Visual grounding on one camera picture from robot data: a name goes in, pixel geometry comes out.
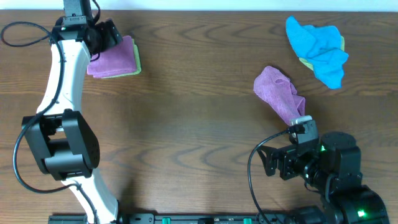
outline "wooden table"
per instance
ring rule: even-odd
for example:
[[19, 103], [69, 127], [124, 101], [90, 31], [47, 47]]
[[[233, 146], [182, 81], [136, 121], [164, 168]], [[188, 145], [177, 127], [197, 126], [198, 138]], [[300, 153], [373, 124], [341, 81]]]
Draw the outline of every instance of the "wooden table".
[[[329, 90], [295, 56], [285, 33], [302, 24], [334, 25], [346, 41], [343, 88]], [[51, 29], [62, 11], [0, 11], [0, 27], [31, 21]], [[398, 222], [398, 14], [347, 12], [103, 11], [123, 35], [134, 35], [142, 73], [97, 80], [86, 76], [83, 115], [101, 146], [104, 179], [127, 211], [256, 213], [246, 163], [251, 149], [286, 125], [252, 90], [267, 65], [280, 68], [306, 97], [320, 133], [345, 131], [362, 150], [364, 184]], [[15, 28], [6, 38], [42, 36]], [[0, 44], [0, 223], [45, 223], [52, 213], [81, 213], [70, 191], [23, 189], [12, 148], [23, 116], [35, 113], [51, 65], [48, 43]], [[270, 146], [288, 145], [279, 138]], [[320, 204], [298, 177], [266, 177], [255, 158], [254, 190], [262, 208]], [[61, 185], [42, 175], [23, 141], [20, 172], [35, 187]]]

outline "crumpled blue cloth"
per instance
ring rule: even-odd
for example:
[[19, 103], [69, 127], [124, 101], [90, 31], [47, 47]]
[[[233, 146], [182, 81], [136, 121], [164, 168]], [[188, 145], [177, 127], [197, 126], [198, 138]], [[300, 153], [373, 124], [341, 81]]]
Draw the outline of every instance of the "crumpled blue cloth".
[[301, 26], [290, 16], [286, 20], [286, 34], [296, 55], [313, 65], [317, 79], [332, 90], [341, 88], [348, 54], [340, 49], [341, 35], [335, 26]]

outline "yellow-green cloth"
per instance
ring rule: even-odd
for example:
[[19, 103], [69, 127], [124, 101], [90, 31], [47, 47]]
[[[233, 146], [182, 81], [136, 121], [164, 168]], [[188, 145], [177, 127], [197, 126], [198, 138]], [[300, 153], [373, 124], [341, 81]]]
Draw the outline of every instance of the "yellow-green cloth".
[[136, 43], [134, 42], [134, 39], [132, 40], [132, 44], [134, 47], [134, 57], [136, 59], [136, 65], [137, 65], [137, 70], [135, 72], [132, 73], [126, 73], [126, 74], [121, 74], [121, 75], [115, 75], [112, 77], [103, 77], [103, 78], [115, 78], [115, 77], [123, 77], [126, 75], [137, 75], [141, 72], [141, 61], [139, 60], [139, 52], [138, 52], [138, 47], [136, 45]]
[[[344, 51], [345, 48], [345, 41], [344, 41], [344, 37], [341, 36], [341, 50]], [[307, 66], [309, 69], [313, 70], [313, 65], [308, 62], [307, 60], [305, 60], [304, 58], [298, 58], [305, 66]]]

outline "folded purple cloth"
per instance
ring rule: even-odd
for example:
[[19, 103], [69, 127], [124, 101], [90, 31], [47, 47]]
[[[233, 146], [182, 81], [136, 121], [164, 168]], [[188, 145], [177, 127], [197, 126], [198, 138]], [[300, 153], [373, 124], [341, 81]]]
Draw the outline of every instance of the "folded purple cloth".
[[98, 60], [91, 62], [87, 67], [87, 74], [95, 78], [112, 77], [125, 73], [132, 73], [137, 70], [134, 58], [134, 46], [130, 36], [123, 37], [123, 41], [102, 52]]
[[290, 125], [290, 120], [304, 116], [305, 98], [297, 96], [290, 79], [278, 69], [267, 66], [254, 81], [256, 95]]

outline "white background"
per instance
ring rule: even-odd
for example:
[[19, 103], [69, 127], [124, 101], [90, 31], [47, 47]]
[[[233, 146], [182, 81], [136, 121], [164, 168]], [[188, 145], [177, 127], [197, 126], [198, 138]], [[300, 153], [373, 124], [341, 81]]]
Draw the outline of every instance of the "white background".
[[[398, 11], [398, 0], [97, 0], [97, 2], [102, 9], [123, 10]], [[0, 0], [0, 9], [63, 9], [63, 1]]]

